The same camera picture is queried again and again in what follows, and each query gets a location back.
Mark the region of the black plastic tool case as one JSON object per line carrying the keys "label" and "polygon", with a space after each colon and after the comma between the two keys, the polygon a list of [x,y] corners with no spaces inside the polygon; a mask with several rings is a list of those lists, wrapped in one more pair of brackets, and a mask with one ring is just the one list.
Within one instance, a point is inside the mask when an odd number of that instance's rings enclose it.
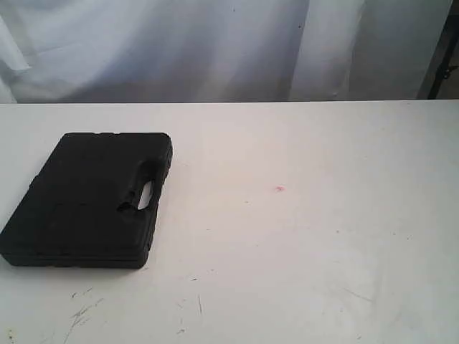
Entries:
{"label": "black plastic tool case", "polygon": [[66,133],[1,231],[25,267],[139,269],[173,146],[166,133]]}

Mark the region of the white backdrop curtain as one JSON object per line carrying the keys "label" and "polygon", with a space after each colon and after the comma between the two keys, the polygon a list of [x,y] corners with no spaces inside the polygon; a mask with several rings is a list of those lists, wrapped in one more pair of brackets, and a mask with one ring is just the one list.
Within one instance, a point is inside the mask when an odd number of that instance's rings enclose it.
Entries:
{"label": "white backdrop curtain", "polygon": [[450,1],[3,1],[1,101],[416,98]]}

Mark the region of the black metal stand frame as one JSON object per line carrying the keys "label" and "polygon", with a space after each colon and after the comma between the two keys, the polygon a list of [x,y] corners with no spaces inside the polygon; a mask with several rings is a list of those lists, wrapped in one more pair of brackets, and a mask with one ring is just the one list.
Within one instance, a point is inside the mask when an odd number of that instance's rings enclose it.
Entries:
{"label": "black metal stand frame", "polygon": [[453,1],[432,58],[435,74],[427,99],[458,99],[458,1]]}

